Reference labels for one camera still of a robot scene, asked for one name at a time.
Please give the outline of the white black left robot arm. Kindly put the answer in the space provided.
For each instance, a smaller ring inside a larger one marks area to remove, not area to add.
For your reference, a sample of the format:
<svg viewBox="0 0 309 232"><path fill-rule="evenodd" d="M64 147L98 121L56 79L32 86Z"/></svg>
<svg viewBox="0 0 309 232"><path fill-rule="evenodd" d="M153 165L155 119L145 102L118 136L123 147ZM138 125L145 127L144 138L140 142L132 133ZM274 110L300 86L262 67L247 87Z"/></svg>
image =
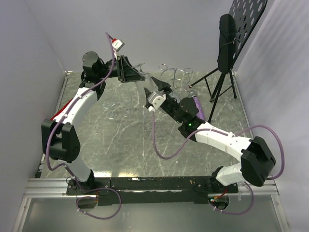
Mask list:
<svg viewBox="0 0 309 232"><path fill-rule="evenodd" d="M50 171L64 167L78 189L90 194L95 190L95 177L80 156L76 128L103 95L107 78L129 83L144 81L145 75L132 66L126 56L118 56L116 52L112 52L111 60L104 62L96 52L89 51L83 55L82 61L83 72L76 95L52 119L41 124L42 150Z"/></svg>

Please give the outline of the red glitter microphone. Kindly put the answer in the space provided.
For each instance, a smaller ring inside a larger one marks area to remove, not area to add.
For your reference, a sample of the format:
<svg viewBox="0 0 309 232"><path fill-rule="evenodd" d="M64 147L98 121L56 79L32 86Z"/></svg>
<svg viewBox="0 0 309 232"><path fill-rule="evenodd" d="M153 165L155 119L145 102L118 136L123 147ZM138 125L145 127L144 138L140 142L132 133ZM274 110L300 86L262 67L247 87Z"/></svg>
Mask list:
<svg viewBox="0 0 309 232"><path fill-rule="evenodd" d="M71 101L72 99L70 99L61 109L59 109L59 111L55 113L55 115L52 118L50 118L50 120L54 120L59 114L61 114Z"/></svg>

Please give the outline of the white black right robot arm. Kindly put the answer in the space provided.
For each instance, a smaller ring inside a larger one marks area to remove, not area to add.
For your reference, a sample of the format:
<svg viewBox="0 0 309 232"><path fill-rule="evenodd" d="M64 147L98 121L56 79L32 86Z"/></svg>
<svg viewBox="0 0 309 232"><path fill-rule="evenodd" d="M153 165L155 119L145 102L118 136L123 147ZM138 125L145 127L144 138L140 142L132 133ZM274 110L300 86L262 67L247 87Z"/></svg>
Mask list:
<svg viewBox="0 0 309 232"><path fill-rule="evenodd" d="M261 187L267 180L276 160L266 141L256 136L253 139L241 137L214 127L197 115L199 110L195 101L186 97L177 102L171 97L171 86L155 77L151 80L156 85L152 91L145 88L146 105L149 112L161 109L177 123L181 135L186 141L207 144L217 148L238 160L228 167L218 167L210 176L213 191L222 192L227 186L245 182Z"/></svg>

